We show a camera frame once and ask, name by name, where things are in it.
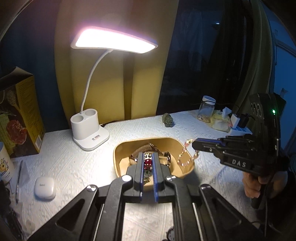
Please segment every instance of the human hand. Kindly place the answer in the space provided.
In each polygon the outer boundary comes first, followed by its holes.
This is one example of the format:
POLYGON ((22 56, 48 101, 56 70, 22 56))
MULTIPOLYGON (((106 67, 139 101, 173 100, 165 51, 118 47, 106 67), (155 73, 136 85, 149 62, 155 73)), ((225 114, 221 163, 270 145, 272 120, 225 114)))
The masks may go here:
MULTIPOLYGON (((260 189, 262 184, 267 184, 270 176, 254 177, 249 173, 243 173, 242 182, 244 184, 244 192, 247 197, 258 198, 260 196, 260 189)), ((288 172, 276 172, 271 182, 273 183, 273 190, 270 193, 270 198, 278 195, 286 186, 288 181, 288 172)))

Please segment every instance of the screw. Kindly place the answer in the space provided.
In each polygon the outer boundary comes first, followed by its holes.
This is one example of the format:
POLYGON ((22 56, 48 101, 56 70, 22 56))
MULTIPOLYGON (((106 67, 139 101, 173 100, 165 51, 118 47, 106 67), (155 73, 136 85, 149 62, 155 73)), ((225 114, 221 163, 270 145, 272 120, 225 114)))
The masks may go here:
POLYGON ((211 189, 211 186, 208 185, 208 186, 206 186, 206 187, 201 187, 201 188, 202 188, 202 190, 204 190, 204 189, 211 189))
POLYGON ((129 182, 131 180, 131 176, 130 175, 124 175, 121 177, 121 179, 124 181, 124 182, 129 182))
POLYGON ((172 181, 173 179, 175 179, 176 178, 176 176, 168 176, 166 179, 168 180, 168 181, 172 181))
POLYGON ((89 192, 94 192, 96 190, 96 186, 95 185, 88 185, 86 187, 87 191, 89 192))

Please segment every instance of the cardboard box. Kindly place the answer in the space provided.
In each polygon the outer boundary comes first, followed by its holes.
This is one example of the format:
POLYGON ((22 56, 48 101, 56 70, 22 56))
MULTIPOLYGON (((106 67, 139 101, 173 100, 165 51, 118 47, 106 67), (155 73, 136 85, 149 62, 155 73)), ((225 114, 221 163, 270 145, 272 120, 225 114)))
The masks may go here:
POLYGON ((15 67, 0 78, 0 141, 11 158, 34 155, 44 133, 34 76, 15 67))

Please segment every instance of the blue gripper pad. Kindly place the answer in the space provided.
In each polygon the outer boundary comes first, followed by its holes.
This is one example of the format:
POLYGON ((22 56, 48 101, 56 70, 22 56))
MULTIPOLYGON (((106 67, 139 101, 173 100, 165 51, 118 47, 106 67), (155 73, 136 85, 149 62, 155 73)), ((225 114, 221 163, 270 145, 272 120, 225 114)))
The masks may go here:
POLYGON ((144 186, 144 153, 142 153, 142 162, 141 162, 141 180, 140 180, 140 190, 143 193, 144 186))
POLYGON ((154 200, 155 202, 158 202, 158 183, 157 183, 157 172, 156 172, 154 153, 152 154, 152 175, 153 175, 154 200))

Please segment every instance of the jar lid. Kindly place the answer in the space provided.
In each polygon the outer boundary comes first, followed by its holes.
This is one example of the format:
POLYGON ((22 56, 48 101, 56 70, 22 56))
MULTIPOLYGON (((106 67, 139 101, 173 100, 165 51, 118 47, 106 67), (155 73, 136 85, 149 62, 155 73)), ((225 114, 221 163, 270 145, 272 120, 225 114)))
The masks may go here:
POLYGON ((204 95, 202 98, 203 102, 206 102, 207 104, 215 105, 216 100, 210 96, 204 95))

